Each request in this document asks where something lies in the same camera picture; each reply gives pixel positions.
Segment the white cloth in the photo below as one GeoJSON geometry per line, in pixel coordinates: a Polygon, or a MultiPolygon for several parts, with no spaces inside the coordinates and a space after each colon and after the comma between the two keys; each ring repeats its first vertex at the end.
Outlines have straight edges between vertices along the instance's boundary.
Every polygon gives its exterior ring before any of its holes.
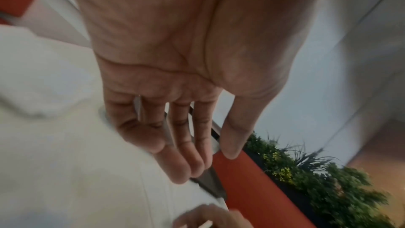
{"type": "Polygon", "coordinates": [[[0,98],[22,113],[56,116],[88,98],[91,81],[28,29],[0,26],[0,98]]]}

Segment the open palm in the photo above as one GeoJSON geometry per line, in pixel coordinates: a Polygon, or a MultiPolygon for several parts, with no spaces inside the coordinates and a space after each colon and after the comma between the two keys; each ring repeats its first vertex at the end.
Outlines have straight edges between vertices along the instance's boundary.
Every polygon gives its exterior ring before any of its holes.
{"type": "Polygon", "coordinates": [[[285,84],[315,0],[77,0],[101,70],[107,113],[122,137],[153,153],[172,181],[212,162],[212,113],[222,88],[235,101],[221,131],[242,149],[285,84]],[[141,97],[141,111],[133,101],[141,97]],[[194,142],[189,105],[194,102],[194,142]],[[162,127],[170,103],[169,126],[162,127]]]}

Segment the finger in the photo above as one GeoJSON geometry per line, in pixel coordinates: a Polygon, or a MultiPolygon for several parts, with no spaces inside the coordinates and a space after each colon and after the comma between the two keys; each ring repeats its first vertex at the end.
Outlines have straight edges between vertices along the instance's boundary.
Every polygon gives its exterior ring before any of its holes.
{"type": "Polygon", "coordinates": [[[194,142],[204,161],[205,169],[212,164],[211,127],[216,100],[195,102],[193,110],[194,142]]]}
{"type": "Polygon", "coordinates": [[[173,145],[166,145],[154,157],[173,183],[183,184],[190,178],[189,164],[173,145]]]}
{"type": "Polygon", "coordinates": [[[235,159],[239,155],[252,134],[257,119],[269,102],[268,98],[235,97],[219,139],[221,151],[227,158],[235,159]]]}
{"type": "Polygon", "coordinates": [[[142,124],[149,125],[154,128],[160,128],[163,126],[166,103],[155,101],[151,98],[146,98],[143,96],[141,96],[140,101],[140,121],[142,124]]]}
{"type": "Polygon", "coordinates": [[[204,171],[204,162],[192,142],[189,109],[190,103],[170,103],[169,127],[177,149],[191,167],[191,176],[199,177],[204,171]]]}
{"type": "Polygon", "coordinates": [[[162,128],[143,125],[133,103],[135,96],[104,88],[107,115],[124,140],[151,153],[160,152],[166,144],[162,128]]]}
{"type": "Polygon", "coordinates": [[[187,228],[194,228],[203,225],[206,221],[212,221],[215,227],[228,228],[230,215],[228,211],[214,205],[200,205],[190,210],[173,222],[173,228],[180,228],[187,225],[187,228]]]}

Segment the human hand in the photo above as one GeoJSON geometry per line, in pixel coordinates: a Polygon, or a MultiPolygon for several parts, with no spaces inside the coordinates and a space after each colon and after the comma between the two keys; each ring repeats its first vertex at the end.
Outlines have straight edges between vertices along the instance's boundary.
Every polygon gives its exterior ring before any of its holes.
{"type": "Polygon", "coordinates": [[[239,211],[226,211],[214,204],[201,205],[182,214],[173,222],[173,228],[198,228],[208,220],[217,228],[253,228],[239,211]]]}
{"type": "Polygon", "coordinates": [[[235,158],[286,83],[315,0],[77,0],[103,80],[106,111],[128,142],[151,152],[175,183],[212,162],[212,113],[235,100],[220,147],[235,158]],[[136,113],[133,101],[141,98],[136,113]],[[194,143],[189,105],[194,102],[194,143]],[[165,104],[175,146],[162,127],[165,104]]]}

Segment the green plant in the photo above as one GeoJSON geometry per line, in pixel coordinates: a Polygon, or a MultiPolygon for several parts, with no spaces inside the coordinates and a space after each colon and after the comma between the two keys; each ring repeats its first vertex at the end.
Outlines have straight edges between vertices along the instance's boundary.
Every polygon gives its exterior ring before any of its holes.
{"type": "Polygon", "coordinates": [[[264,171],[307,195],[316,213],[336,228],[394,228],[378,206],[385,194],[370,190],[368,175],[354,168],[339,168],[330,157],[310,154],[305,148],[277,148],[277,141],[253,133],[246,148],[260,156],[264,171]]]}

